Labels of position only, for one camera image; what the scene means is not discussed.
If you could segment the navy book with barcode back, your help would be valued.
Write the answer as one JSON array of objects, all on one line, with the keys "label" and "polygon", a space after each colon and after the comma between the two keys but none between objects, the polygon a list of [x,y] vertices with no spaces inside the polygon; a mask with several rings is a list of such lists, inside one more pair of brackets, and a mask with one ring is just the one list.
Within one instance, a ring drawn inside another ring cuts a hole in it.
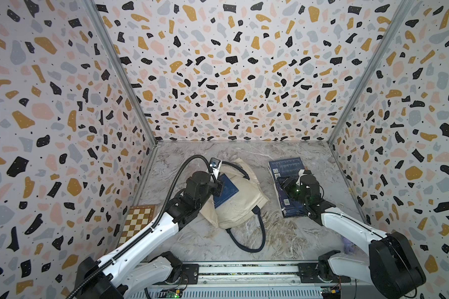
[{"label": "navy book with barcode back", "polygon": [[298,177],[300,170],[305,170],[305,165],[298,157],[269,161],[268,168],[274,182],[277,183],[280,177]]}]

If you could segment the dark blue Little Prince book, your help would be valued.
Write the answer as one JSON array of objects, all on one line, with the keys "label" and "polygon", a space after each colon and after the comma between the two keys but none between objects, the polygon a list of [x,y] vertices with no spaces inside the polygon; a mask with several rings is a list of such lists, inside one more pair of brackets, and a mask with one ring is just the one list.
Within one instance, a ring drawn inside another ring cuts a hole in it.
[{"label": "dark blue Little Prince book", "polygon": [[283,218],[306,217],[308,214],[303,208],[303,204],[288,198],[280,183],[284,182],[284,178],[278,178],[275,182],[275,190],[278,197],[281,214]]}]

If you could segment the cream canvas tote bag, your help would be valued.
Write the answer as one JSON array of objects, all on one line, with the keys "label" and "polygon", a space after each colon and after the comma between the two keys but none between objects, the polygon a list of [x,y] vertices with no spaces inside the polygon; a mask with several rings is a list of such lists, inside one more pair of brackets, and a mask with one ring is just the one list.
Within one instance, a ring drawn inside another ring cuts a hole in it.
[{"label": "cream canvas tote bag", "polygon": [[[242,159],[237,159],[234,162],[222,161],[219,175],[221,174],[226,174],[239,189],[239,192],[218,209],[214,208],[214,196],[211,195],[202,207],[200,214],[212,226],[225,230],[239,249],[249,253],[262,251],[266,244],[266,229],[261,210],[269,202],[269,199],[262,192],[258,178]],[[233,228],[246,223],[253,217],[257,218],[261,230],[261,244],[254,249],[241,244],[232,232]]]}]

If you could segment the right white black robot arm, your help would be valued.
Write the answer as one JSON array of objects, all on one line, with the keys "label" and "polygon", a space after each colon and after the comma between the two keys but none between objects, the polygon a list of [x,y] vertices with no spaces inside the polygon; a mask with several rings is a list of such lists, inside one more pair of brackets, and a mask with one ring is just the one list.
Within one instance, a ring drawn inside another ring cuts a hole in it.
[{"label": "right white black robot arm", "polygon": [[302,169],[298,176],[278,177],[276,184],[289,200],[301,203],[309,219],[340,234],[366,255],[351,257],[332,250],[319,256],[315,273],[321,281],[346,276],[372,284],[387,299],[407,297],[426,283],[405,235],[372,228],[325,200],[323,188],[310,171]]}]

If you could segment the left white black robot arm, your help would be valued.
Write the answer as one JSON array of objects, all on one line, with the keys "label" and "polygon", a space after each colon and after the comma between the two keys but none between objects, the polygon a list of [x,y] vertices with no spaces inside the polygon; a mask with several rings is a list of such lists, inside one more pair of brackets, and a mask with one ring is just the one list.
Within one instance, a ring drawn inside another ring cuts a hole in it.
[{"label": "left white black robot arm", "polygon": [[76,286],[69,298],[125,299],[159,282],[180,276],[182,262],[166,252],[148,263],[143,260],[167,239],[178,234],[199,214],[211,196],[220,196],[223,183],[205,171],[187,179],[186,188],[169,199],[164,211],[118,249],[98,260],[87,258],[79,265]]}]

